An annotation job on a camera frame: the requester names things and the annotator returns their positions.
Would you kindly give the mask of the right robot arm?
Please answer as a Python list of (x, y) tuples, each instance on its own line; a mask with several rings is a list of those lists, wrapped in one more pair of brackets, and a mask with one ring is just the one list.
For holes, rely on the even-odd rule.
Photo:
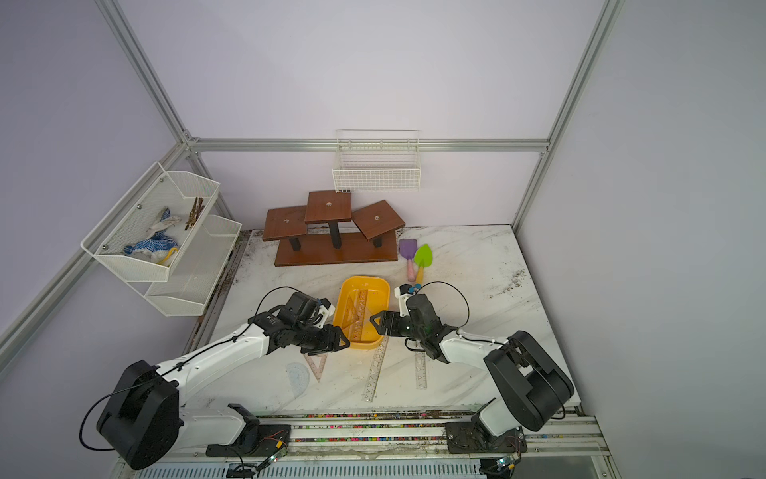
[(467, 335), (446, 325), (423, 293), (400, 301), (406, 313), (381, 311), (370, 322), (380, 335), (414, 340), (430, 359), (482, 369), (496, 393), (474, 416), (478, 428), (495, 438), (513, 429), (538, 431), (551, 419), (566, 416), (576, 392), (564, 369), (526, 331), (500, 340)]

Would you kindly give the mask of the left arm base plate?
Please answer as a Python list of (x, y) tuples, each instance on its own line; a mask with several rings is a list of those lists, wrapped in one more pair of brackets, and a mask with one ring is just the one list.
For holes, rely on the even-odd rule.
[(209, 445), (206, 457), (269, 457), (287, 447), (291, 435), (288, 424), (253, 424), (245, 429), (231, 445)]

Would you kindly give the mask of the short clear stencil ruler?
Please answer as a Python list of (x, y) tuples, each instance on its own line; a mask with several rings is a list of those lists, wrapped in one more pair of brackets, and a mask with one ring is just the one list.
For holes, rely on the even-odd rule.
[(415, 377), (417, 389), (426, 389), (428, 387), (426, 359), (427, 355), (424, 351), (415, 353)]

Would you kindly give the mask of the yellow plastic storage box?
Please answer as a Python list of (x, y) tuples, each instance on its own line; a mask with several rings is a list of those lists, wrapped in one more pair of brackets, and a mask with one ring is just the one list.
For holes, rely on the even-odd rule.
[(391, 288), (380, 277), (349, 277), (340, 290), (333, 324), (340, 327), (354, 349), (379, 347), (382, 335), (370, 319), (389, 307)]

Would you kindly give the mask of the blue clear protractor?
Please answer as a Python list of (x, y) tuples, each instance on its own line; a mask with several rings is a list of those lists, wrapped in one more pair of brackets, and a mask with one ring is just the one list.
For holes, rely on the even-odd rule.
[(297, 398), (303, 395), (310, 383), (308, 366), (297, 362), (289, 363), (285, 367), (285, 372), (293, 396)]

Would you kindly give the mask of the small pink set square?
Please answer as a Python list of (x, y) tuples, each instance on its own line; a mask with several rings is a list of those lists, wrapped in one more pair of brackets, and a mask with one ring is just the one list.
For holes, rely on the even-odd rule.
[(322, 375), (324, 373), (325, 365), (328, 359), (327, 354), (319, 354), (319, 355), (309, 355), (305, 354), (303, 355), (309, 370), (313, 374), (314, 378), (317, 382), (320, 382), (322, 379)]

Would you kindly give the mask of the long pink stencil ruler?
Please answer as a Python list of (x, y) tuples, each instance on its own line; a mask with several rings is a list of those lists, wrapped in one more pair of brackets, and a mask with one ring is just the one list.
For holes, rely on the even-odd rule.
[(353, 303), (353, 310), (351, 311), (352, 321), (349, 327), (349, 339), (352, 342), (360, 342), (362, 339), (366, 315), (367, 297), (367, 289), (361, 289), (357, 293), (357, 297)]

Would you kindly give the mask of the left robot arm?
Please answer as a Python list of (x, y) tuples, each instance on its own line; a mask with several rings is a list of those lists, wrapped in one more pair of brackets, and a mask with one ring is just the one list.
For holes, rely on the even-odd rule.
[(287, 426), (261, 425), (244, 406), (190, 409), (201, 390), (235, 369), (285, 347), (322, 355), (347, 349), (350, 341), (331, 321), (334, 307), (293, 291), (283, 305), (258, 309), (230, 335), (157, 365), (129, 365), (115, 390), (98, 400), (97, 432), (134, 470), (146, 469), (171, 452), (205, 447), (212, 455), (271, 455), (285, 447)]

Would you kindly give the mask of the long clear stencil ruler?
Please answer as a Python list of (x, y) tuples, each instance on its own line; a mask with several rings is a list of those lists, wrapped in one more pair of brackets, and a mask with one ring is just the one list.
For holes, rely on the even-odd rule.
[(362, 398), (365, 402), (372, 402), (375, 397), (388, 343), (389, 337), (383, 336), (381, 343), (378, 345), (377, 349), (375, 349), (375, 353), (373, 354), (369, 373), (362, 393)]

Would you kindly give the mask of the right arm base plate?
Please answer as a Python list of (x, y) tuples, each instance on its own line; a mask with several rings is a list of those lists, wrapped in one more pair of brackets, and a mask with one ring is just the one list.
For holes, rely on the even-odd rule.
[(528, 451), (528, 444), (520, 427), (495, 436), (479, 422), (448, 422), (445, 425), (445, 434), (451, 454), (523, 454)]

